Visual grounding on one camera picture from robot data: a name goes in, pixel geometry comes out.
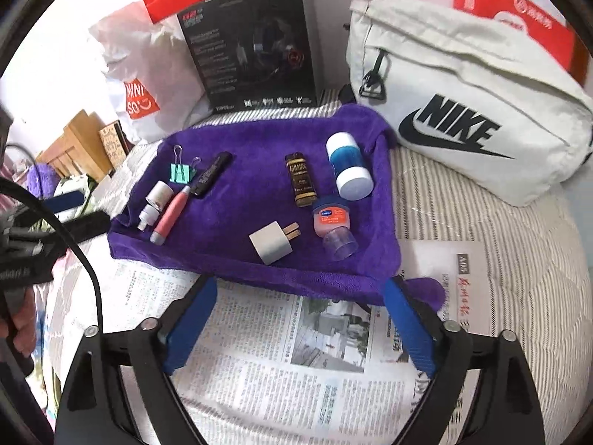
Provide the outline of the left hand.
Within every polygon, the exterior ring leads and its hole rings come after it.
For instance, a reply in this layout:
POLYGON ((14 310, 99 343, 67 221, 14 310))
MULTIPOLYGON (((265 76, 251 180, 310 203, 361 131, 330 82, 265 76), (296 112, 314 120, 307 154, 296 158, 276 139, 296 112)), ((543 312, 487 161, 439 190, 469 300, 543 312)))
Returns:
POLYGON ((36 304, 31 287, 26 289, 21 309, 12 316, 17 333, 13 345, 23 357, 30 357, 36 347, 36 304))

